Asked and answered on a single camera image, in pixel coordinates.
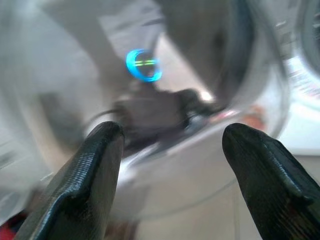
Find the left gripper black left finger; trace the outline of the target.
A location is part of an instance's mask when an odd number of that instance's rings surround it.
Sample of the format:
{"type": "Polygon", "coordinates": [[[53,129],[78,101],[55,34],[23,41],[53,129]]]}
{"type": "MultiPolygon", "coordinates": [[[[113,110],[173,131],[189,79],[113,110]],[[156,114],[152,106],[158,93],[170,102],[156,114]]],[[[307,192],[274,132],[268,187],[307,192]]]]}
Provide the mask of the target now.
{"type": "Polygon", "coordinates": [[[116,193],[124,133],[97,125],[56,173],[15,235],[17,240],[102,240],[116,193]]]}

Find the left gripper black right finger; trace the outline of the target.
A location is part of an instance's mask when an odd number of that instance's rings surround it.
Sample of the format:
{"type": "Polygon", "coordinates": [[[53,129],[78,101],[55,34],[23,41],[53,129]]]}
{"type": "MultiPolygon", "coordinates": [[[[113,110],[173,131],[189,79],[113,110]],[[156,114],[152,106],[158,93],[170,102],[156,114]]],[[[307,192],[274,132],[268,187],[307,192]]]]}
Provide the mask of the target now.
{"type": "Polygon", "coordinates": [[[280,141],[232,123],[222,148],[262,239],[320,238],[320,186],[280,141]]]}

